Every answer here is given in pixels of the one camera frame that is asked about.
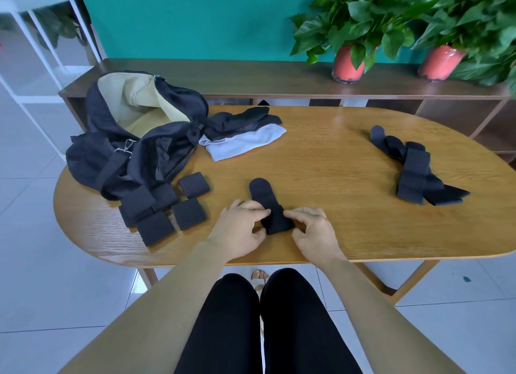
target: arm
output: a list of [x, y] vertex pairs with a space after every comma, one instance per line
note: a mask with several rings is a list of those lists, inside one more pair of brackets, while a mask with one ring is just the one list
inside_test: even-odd
[[163, 279], [76, 355], [62, 374], [174, 372], [197, 315], [229, 260], [255, 250], [265, 239], [255, 221], [270, 210], [235, 200], [213, 231]]
[[305, 207], [284, 214], [306, 224], [305, 233], [294, 229], [293, 239], [339, 294], [374, 373], [464, 373], [345, 258], [320, 208]]

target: red plant pot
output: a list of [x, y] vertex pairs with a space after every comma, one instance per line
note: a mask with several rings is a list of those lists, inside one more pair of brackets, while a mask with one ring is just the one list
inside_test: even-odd
[[449, 77], [466, 53], [448, 45], [433, 48], [421, 64], [417, 75], [430, 81], [444, 80]]
[[335, 61], [333, 62], [333, 71], [331, 72], [331, 76], [337, 82], [342, 82], [343, 84], [352, 84], [360, 79], [362, 74], [364, 74], [364, 62], [358, 67], [358, 70], [355, 70], [352, 63], [351, 57], [352, 47], [349, 45], [343, 45], [337, 56], [335, 56]]

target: forearm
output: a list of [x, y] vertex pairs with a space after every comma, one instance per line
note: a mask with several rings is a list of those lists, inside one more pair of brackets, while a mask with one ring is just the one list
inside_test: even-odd
[[173, 372], [227, 261], [219, 247], [199, 243], [61, 372]]
[[322, 269], [339, 294], [375, 374], [464, 373], [347, 260]]

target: table top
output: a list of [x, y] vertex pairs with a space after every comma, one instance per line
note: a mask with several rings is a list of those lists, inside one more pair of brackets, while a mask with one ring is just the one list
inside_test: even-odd
[[503, 99], [506, 84], [481, 87], [449, 79], [417, 78], [414, 64], [375, 64], [356, 84], [331, 77], [332, 63], [238, 60], [105, 59], [59, 92], [82, 97], [99, 77], [112, 71], [147, 71], [167, 82], [224, 98]]
[[[247, 108], [210, 106], [210, 113]], [[219, 162], [199, 147], [178, 176], [200, 171], [210, 183], [212, 191], [199, 198], [207, 222], [147, 248], [135, 229], [125, 227], [119, 202], [80, 185], [65, 168], [54, 194], [59, 225], [74, 244], [100, 259], [132, 267], [173, 266], [208, 236], [223, 207], [249, 199], [249, 182], [263, 177], [285, 209], [323, 208], [351, 261], [474, 258], [516, 250], [516, 172], [466, 136], [379, 108], [271, 107], [270, 113], [287, 129], [280, 139]], [[397, 198], [401, 165], [370, 143], [374, 125], [403, 141], [423, 143], [432, 171], [472, 194], [463, 204], [441, 207]], [[298, 262], [306, 260], [291, 232], [283, 232], [231, 263]]]

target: person's left hand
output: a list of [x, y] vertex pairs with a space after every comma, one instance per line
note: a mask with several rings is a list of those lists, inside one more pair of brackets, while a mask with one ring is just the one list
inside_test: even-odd
[[253, 233], [255, 222], [270, 214], [270, 209], [254, 200], [240, 204], [235, 200], [229, 209], [224, 208], [208, 236], [208, 242], [220, 246], [228, 255], [228, 261], [245, 256], [255, 250], [265, 239], [265, 229], [261, 227]]

